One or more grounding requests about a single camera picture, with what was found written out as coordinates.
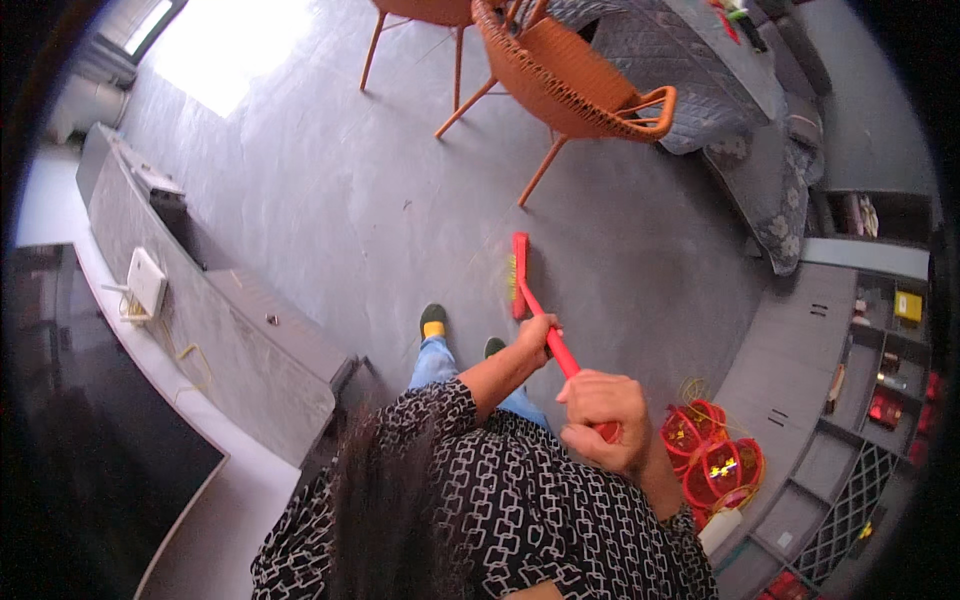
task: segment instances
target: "broom handle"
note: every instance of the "broom handle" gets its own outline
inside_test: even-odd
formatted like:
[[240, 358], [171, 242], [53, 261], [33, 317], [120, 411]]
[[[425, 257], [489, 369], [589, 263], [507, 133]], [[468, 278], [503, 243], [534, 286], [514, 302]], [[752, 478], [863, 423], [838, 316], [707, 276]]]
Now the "broom handle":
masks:
[[[540, 303], [537, 302], [537, 299], [534, 298], [534, 293], [530, 291], [527, 282], [520, 280], [517, 283], [519, 284], [520, 291], [523, 293], [523, 297], [527, 300], [527, 305], [530, 306], [530, 312], [534, 315], [542, 315], [543, 308], [540, 306]], [[550, 346], [550, 351], [553, 352], [553, 357], [557, 359], [557, 364], [560, 365], [560, 370], [564, 372], [564, 377], [569, 379], [580, 372], [580, 365], [577, 364], [577, 359], [573, 357], [573, 354], [570, 353], [570, 350], [566, 347], [566, 344], [564, 344], [564, 338], [560, 337], [560, 333], [556, 327], [550, 327], [550, 330], [547, 331], [546, 344]], [[603, 439], [608, 444], [612, 444], [620, 436], [620, 423], [618, 422], [609, 421], [596, 423], [593, 425], [593, 429], [603, 436]]]

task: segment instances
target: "hand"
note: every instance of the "hand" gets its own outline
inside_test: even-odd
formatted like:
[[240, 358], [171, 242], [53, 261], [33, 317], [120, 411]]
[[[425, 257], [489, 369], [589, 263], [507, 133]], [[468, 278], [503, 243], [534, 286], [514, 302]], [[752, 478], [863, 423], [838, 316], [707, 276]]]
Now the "hand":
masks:
[[514, 345], [530, 356], [534, 370], [546, 364], [546, 334], [550, 327], [556, 327], [557, 333], [564, 335], [564, 326], [557, 321], [557, 315], [537, 315], [520, 324]]
[[[567, 379], [557, 395], [566, 404], [569, 424], [561, 439], [600, 467], [634, 478], [643, 469], [652, 438], [640, 384], [626, 375], [583, 370]], [[613, 444], [590, 426], [617, 421], [622, 432]]]

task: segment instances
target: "white router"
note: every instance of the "white router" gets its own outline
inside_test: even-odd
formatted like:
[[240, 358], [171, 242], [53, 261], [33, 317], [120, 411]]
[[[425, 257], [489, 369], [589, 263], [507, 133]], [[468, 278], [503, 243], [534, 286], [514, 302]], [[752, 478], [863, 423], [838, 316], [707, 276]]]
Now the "white router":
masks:
[[144, 315], [121, 315], [121, 321], [149, 321], [159, 312], [163, 294], [167, 291], [167, 276], [142, 246], [133, 249], [127, 285], [103, 285], [102, 287], [132, 296], [143, 307]]

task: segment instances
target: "yellow box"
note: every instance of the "yellow box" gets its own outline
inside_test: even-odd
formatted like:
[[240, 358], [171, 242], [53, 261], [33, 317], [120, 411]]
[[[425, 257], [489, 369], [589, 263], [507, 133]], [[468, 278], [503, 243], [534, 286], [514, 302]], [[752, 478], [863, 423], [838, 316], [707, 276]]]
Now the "yellow box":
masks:
[[920, 322], [924, 313], [924, 299], [916, 294], [897, 290], [894, 296], [894, 314], [910, 321]]

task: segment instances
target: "yellow sock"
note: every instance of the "yellow sock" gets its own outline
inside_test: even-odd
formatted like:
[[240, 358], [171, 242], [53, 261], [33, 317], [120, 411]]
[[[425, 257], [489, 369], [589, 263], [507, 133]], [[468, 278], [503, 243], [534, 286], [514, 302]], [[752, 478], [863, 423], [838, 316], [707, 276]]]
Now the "yellow sock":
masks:
[[428, 338], [434, 335], [446, 335], [443, 322], [431, 321], [423, 324], [423, 337]]

